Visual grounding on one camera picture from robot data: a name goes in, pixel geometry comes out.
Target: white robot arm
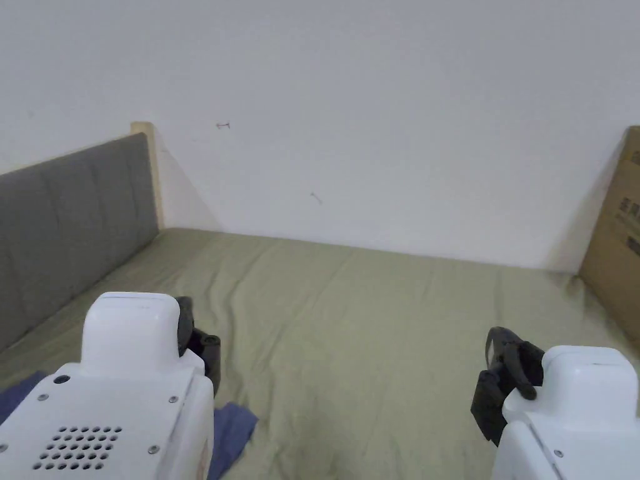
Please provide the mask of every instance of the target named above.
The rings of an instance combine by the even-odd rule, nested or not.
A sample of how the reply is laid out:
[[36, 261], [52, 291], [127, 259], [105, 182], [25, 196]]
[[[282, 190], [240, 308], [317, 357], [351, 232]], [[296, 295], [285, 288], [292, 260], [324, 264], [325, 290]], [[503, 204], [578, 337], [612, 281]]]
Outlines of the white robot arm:
[[180, 356], [180, 307], [164, 294], [103, 294], [82, 356], [42, 380], [0, 426], [0, 477], [204, 480], [214, 386]]
[[493, 480], [640, 476], [638, 377], [617, 350], [558, 346], [541, 361], [536, 398], [506, 397]]

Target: ventilation holes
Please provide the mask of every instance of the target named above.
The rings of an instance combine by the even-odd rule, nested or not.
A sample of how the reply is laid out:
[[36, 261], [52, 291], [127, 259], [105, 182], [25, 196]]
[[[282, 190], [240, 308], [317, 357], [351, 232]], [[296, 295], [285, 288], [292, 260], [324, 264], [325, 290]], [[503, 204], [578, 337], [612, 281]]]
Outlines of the ventilation holes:
[[[65, 432], [67, 433], [66, 435], [59, 435], [60, 433]], [[90, 432], [90, 434], [86, 437], [84, 435], [77, 435], [74, 437], [69, 434], [72, 432]], [[37, 461], [31, 467], [33, 470], [40, 470], [41, 468], [45, 470], [52, 470], [54, 468], [58, 470], [65, 470], [67, 467], [70, 470], [76, 470], [81, 467], [83, 470], [89, 470], [90, 468], [101, 470], [102, 468], [106, 468], [102, 461], [109, 458], [109, 453], [105, 451], [113, 450], [114, 445], [111, 442], [118, 440], [118, 435], [114, 434], [120, 432], [122, 432], [122, 427], [59, 427], [56, 434], [51, 437], [51, 440], [53, 440], [54, 443], [47, 444], [45, 446], [46, 451], [38, 456], [40, 460], [50, 458], [51, 460], [58, 460], [59, 462], [44, 464], [41, 461]], [[111, 436], [104, 435], [105, 433], [111, 433]], [[69, 441], [80, 442], [82, 440], [86, 443], [82, 445], [67, 443]], [[81, 451], [64, 452], [66, 449], [69, 449], [70, 451], [80, 449]]]

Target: mattress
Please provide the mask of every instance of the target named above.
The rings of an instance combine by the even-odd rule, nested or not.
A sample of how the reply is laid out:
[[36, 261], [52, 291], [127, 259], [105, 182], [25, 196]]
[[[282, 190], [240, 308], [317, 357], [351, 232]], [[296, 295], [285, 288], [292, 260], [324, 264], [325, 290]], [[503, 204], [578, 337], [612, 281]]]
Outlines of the mattress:
[[221, 337], [216, 404], [260, 418], [229, 479], [489, 478], [495, 447], [469, 407], [491, 326], [638, 366], [570, 275], [169, 229], [0, 353], [0, 387], [78, 361], [105, 291], [189, 295], [196, 326]]

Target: mark on wall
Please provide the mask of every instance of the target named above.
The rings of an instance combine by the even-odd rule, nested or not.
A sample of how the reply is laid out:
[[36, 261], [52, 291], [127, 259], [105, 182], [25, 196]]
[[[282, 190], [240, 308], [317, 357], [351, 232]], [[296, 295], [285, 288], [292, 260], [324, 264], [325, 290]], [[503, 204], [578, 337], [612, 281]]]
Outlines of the mark on wall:
[[320, 197], [317, 196], [315, 193], [311, 192], [310, 196], [314, 197], [317, 201], [318, 201], [318, 205], [322, 205], [322, 200], [320, 200]]

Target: gray headboard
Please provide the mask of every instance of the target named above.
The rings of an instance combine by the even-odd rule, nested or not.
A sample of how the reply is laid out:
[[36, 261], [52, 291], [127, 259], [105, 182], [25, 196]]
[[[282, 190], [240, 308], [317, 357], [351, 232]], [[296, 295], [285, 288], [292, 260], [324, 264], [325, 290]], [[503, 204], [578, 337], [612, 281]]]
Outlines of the gray headboard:
[[0, 176], [0, 351], [158, 233], [144, 133]]

